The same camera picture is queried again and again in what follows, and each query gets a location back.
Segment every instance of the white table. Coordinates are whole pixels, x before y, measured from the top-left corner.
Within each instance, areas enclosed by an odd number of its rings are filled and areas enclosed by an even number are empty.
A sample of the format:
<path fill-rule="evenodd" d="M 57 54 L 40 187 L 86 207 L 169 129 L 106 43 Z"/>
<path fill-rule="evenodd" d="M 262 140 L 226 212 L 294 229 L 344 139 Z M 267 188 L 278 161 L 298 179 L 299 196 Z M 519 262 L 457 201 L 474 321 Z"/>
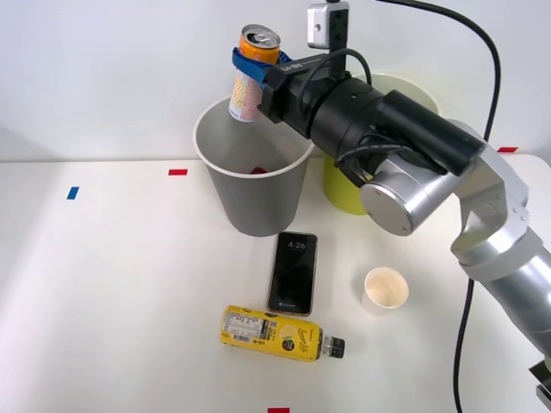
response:
<path fill-rule="evenodd" d="M 551 170 L 508 159 L 531 186 L 532 225 L 551 241 Z M 313 160 L 290 230 L 319 237 L 309 319 L 345 339 L 346 353 L 302 363 L 220 344 L 226 305 L 264 308 L 276 238 L 235 231 L 200 162 L 0 164 L 0 411 L 454 411 L 467 287 L 449 252 L 457 200 L 400 238 L 332 207 L 321 175 Z M 383 265 L 405 275 L 410 300 L 371 317 L 362 280 Z M 478 286 L 464 410 L 546 412 L 528 371 L 541 359 Z"/>

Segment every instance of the bottle cap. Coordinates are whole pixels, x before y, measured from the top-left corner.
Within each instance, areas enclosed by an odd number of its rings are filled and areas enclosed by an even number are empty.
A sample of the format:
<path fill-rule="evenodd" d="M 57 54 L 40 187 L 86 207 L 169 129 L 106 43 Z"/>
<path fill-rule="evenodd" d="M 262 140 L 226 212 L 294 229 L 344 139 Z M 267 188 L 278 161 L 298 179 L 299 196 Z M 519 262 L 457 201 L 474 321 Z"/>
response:
<path fill-rule="evenodd" d="M 331 354 L 330 357 L 336 357 L 342 359 L 344 356 L 344 340 L 342 338 L 333 337 L 331 342 Z"/>

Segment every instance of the black cable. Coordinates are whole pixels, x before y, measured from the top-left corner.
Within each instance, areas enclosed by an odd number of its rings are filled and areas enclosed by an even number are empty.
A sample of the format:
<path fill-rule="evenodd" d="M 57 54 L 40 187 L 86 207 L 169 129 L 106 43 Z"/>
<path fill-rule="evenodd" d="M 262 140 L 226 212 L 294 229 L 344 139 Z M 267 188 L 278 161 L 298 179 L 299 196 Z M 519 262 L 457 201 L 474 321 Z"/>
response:
<path fill-rule="evenodd" d="M 436 6 L 434 4 L 421 3 L 415 0 L 376 0 L 383 3 L 398 4 L 407 7 L 413 7 L 414 9 L 421 9 L 425 11 L 430 11 L 432 13 L 437 13 L 439 15 L 444 15 L 450 19 L 459 22 L 471 30 L 473 30 L 485 43 L 490 53 L 492 54 L 493 59 L 493 68 L 494 68 L 494 85 L 493 85 L 493 95 L 492 95 L 492 105 L 490 106 L 490 113 L 488 115 L 488 121 L 486 123 L 486 130 L 484 131 L 484 140 L 488 142 L 490 140 L 490 132 L 492 131 L 493 119 L 496 114 L 496 109 L 498 108 L 498 99 L 499 99 L 499 88 L 501 86 L 501 63 L 499 61 L 498 48 L 494 45 L 492 38 L 475 22 L 470 19 L 467 19 L 464 15 L 445 9 L 444 7 Z M 457 344 L 455 345 L 455 356 L 454 356 L 454 400 L 455 408 L 458 413 L 463 413 L 461 407 L 461 399 L 459 397 L 459 367 L 461 364 L 461 350 L 463 349 L 463 339 L 465 337 L 465 330 L 467 328 L 468 315 L 471 311 L 471 303 L 473 302 L 473 292 L 474 292 L 474 281 L 469 279 L 467 284 L 467 295 L 465 297 L 465 306 L 463 308 L 463 315 L 461 316 L 461 322 L 459 324 L 459 332 L 457 334 Z"/>
<path fill-rule="evenodd" d="M 345 152 L 343 155 L 337 158 L 337 164 L 344 163 L 349 157 L 354 157 L 362 152 L 372 152 L 372 153 L 393 153 L 398 151 L 409 151 L 415 154 L 418 154 L 417 151 L 410 148 L 409 146 L 401 144 L 367 144 L 358 146 L 357 148 L 351 149 L 350 151 Z"/>
<path fill-rule="evenodd" d="M 297 109 L 299 111 L 300 116 L 304 118 L 306 115 L 304 110 L 304 102 L 303 102 L 304 94 L 306 92 L 306 87 L 312 81 L 312 78 L 314 77 L 314 75 L 329 60 L 334 59 L 336 56 L 343 56 L 343 55 L 352 56 L 353 58 L 358 59 L 358 61 L 363 67 L 363 71 L 365 72 L 365 79 L 367 84 L 371 84 L 371 70 L 369 69 L 368 62 L 366 62 L 366 60 L 363 58 L 363 56 L 360 53 L 358 53 L 356 50 L 346 49 L 346 48 L 338 49 L 334 52 L 329 52 L 323 58 L 321 58 L 319 62 L 312 69 L 310 69 L 304 83 L 300 86 L 299 94 L 296 96 Z"/>

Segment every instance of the yellow plastic bottle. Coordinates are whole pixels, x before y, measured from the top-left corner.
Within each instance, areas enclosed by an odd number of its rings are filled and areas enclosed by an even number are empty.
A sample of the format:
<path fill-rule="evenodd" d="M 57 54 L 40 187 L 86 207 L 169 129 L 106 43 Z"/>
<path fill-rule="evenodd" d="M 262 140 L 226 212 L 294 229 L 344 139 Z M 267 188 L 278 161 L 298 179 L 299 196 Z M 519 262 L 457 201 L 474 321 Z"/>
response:
<path fill-rule="evenodd" d="M 344 356 L 344 340 L 324 336 L 317 324 L 236 305 L 224 312 L 220 341 L 300 361 L 316 361 L 322 354 Z"/>

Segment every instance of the blue tape marker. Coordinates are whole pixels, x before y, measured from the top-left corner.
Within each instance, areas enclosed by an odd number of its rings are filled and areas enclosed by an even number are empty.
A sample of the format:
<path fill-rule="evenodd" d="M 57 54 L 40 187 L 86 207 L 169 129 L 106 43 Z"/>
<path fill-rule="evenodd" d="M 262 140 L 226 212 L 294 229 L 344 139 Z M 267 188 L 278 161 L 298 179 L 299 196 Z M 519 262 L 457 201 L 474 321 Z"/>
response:
<path fill-rule="evenodd" d="M 69 194 L 67 195 L 67 200 L 74 200 L 77 198 L 77 192 L 79 187 L 71 187 Z"/>

